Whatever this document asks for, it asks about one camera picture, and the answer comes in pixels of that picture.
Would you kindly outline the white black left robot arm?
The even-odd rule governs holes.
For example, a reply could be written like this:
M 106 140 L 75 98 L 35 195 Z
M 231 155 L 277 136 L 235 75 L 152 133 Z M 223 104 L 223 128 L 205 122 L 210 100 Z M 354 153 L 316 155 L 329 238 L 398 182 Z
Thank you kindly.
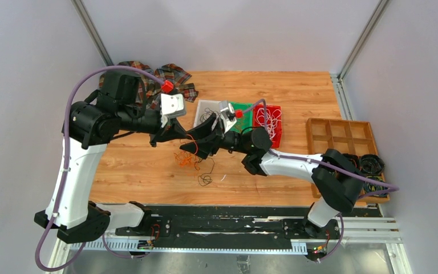
M 61 170 L 48 207 L 34 220 L 46 231 L 55 229 L 67 244 L 91 242 L 117 228 L 129 227 L 139 236 L 151 231 L 151 211 L 144 205 L 89 200 L 99 162 L 119 131 L 148 134 L 152 146 L 185 136 L 177 121 L 186 113 L 185 98 L 170 81 L 157 80 L 162 92 L 156 108 L 136 104 L 144 76 L 134 68 L 109 69 L 101 88 L 66 107 Z

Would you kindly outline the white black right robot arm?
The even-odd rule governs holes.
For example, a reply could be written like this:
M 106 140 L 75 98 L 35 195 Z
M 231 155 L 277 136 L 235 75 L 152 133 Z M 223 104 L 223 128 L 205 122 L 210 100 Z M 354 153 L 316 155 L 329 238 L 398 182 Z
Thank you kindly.
M 180 149 L 201 159 L 220 149 L 238 152 L 245 155 L 241 163 L 251 175 L 287 176 L 315 185 L 321 198 L 311 206 L 303 222 L 305 234 L 312 238 L 325 232 L 330 219 L 352 212 L 363 188 L 363 175 L 341 152 L 333 148 L 310 155 L 280 152 L 272 149 L 272 141 L 263 127 L 228 131 L 213 114 L 185 137 L 190 141 Z

